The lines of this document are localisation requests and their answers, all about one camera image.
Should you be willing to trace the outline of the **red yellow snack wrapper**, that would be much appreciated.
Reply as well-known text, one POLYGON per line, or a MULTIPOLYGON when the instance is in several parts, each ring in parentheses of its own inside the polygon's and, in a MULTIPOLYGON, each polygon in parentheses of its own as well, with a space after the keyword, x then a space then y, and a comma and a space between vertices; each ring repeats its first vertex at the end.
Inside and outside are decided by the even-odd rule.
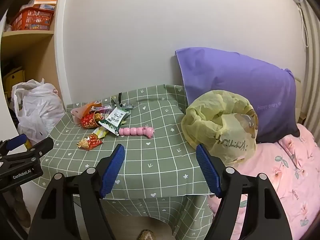
POLYGON ((101 145, 103 142, 98 138, 96 134, 90 134, 89 136, 85 137, 84 139, 80 140, 77 143, 78 148, 83 150, 92 150, 93 148, 101 145))

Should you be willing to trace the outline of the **orange snack bag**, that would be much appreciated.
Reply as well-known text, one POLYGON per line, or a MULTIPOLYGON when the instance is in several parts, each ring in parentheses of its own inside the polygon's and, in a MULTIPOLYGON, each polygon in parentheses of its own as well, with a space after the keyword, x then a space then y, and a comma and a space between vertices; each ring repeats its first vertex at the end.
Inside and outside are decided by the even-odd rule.
POLYGON ((88 114, 91 111, 92 107, 101 107, 101 106, 102 106, 101 102, 95 101, 95 102, 87 103, 84 106, 72 109, 71 115, 73 118, 73 122, 76 125, 79 125, 81 123, 82 117, 88 114))

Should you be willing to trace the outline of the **green white milk carton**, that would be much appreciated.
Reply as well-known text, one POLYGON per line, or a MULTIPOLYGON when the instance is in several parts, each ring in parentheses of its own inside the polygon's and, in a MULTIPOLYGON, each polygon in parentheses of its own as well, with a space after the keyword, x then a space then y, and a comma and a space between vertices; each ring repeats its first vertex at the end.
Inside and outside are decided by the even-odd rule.
POLYGON ((119 135, 119 129, 122 122, 130 115, 130 112, 116 106, 115 109, 103 120, 99 121, 99 124, 107 129, 109 132, 119 135))

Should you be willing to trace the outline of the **red gold paper cup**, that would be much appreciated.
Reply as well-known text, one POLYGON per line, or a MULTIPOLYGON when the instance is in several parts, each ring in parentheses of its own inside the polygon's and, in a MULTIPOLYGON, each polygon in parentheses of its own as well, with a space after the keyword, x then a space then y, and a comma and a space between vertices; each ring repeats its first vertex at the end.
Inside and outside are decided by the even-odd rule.
POLYGON ((89 112, 81 118, 81 126, 85 129, 99 127, 99 122, 104 120, 104 115, 100 112, 89 112))

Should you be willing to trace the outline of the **colourful pink snack bag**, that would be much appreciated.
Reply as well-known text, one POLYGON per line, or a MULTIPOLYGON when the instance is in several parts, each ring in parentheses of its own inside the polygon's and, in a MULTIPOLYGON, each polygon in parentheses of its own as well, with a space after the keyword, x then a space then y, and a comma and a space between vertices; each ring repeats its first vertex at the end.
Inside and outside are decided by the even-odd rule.
POLYGON ((110 105, 100 106, 100 107, 92 106, 91 111, 97 112, 97 113, 100 113, 100 114, 109 115, 113 111, 113 108, 110 105))

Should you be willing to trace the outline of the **yellow-lined trash bin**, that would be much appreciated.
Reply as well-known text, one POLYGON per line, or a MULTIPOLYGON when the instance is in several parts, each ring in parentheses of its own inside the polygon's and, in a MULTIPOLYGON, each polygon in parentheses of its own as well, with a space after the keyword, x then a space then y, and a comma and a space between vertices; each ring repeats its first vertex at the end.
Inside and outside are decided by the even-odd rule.
POLYGON ((257 148, 258 116, 241 95, 212 90, 194 100, 181 121, 184 138, 192 148, 203 144, 226 166, 253 157, 257 148))

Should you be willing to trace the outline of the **white plastic bag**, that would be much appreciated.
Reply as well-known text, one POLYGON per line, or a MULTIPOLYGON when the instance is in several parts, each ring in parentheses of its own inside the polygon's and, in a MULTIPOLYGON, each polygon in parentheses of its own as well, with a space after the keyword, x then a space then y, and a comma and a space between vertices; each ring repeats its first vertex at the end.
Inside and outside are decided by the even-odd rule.
POLYGON ((33 145, 45 139, 65 114, 57 89, 44 79, 14 85, 10 107, 18 120, 18 133, 33 145))

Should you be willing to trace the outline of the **green checkered tablecloth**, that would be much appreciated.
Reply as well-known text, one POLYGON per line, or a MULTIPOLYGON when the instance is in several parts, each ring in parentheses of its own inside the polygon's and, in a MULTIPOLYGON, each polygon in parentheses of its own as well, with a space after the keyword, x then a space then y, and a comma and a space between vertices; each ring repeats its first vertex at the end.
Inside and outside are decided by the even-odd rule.
POLYGON ((187 107, 184 88, 140 88, 124 92, 121 102, 131 106, 125 126, 152 127, 152 138, 108 133, 99 146, 82 150, 78 142, 92 130, 74 123, 71 110, 75 105, 68 105, 50 133, 54 147, 42 159, 43 175, 35 183, 45 188, 58 172, 65 176, 81 174, 120 144, 126 151, 125 160, 112 192, 101 202, 105 212, 155 218, 168 224, 176 239, 204 239, 213 214, 195 151, 182 134, 181 120, 187 107))

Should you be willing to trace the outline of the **pink caterpillar toy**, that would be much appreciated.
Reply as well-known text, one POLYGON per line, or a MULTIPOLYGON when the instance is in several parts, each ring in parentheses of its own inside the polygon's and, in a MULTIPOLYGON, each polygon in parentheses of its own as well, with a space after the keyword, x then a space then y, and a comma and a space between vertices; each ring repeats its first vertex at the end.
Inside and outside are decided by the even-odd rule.
POLYGON ((119 129, 120 136, 146 136, 151 139, 154 135, 153 127, 125 127, 119 129))

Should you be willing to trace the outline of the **yellow cardboard box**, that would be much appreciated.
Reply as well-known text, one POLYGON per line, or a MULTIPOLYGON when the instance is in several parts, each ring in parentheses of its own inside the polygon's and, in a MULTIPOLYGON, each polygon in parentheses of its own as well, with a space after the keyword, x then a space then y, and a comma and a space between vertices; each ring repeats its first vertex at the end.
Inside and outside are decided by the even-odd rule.
POLYGON ((11 98, 11 91, 14 85, 25 82, 25 70, 22 67, 13 69, 2 79, 4 93, 7 98, 11 98))

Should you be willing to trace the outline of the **pink floral bed sheet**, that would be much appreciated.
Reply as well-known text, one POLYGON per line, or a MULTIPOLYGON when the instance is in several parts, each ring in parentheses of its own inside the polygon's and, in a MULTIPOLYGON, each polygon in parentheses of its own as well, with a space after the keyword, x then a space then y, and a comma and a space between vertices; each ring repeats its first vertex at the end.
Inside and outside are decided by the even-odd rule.
POLYGON ((293 239, 301 239, 319 212, 319 147, 298 124, 299 137, 287 135, 275 143, 257 144, 253 157, 238 165, 240 174, 265 173, 287 215, 293 239))

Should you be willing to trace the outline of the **wooden shelf unit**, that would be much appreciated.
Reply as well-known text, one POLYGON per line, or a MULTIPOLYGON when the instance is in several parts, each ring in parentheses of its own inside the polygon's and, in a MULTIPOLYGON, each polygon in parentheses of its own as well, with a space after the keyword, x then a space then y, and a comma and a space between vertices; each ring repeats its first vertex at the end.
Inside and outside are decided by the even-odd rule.
POLYGON ((30 0, 12 0, 4 15, 1 33, 1 85, 3 77, 13 69, 22 67, 25 70, 25 82, 45 80, 57 90, 60 89, 55 52, 55 20, 54 11, 49 30, 12 31, 10 22, 17 13, 28 8, 30 0))

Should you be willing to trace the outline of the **purple pillow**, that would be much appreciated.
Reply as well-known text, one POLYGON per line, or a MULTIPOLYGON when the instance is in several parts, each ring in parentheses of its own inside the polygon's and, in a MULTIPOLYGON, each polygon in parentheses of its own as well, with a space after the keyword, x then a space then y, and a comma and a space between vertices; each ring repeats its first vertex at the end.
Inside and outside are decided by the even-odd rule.
POLYGON ((245 97, 258 116, 258 142, 300 136, 296 83, 289 69, 236 52, 190 47, 175 52, 189 103, 211 90, 245 97))

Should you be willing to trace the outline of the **red plastic basket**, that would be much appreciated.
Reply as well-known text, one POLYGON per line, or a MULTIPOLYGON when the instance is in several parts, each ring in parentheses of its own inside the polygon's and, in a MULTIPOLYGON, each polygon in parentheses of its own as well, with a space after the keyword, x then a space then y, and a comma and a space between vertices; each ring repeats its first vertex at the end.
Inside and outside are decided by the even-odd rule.
POLYGON ((53 15, 52 10, 25 8, 10 22, 11 30, 49 30, 53 15))

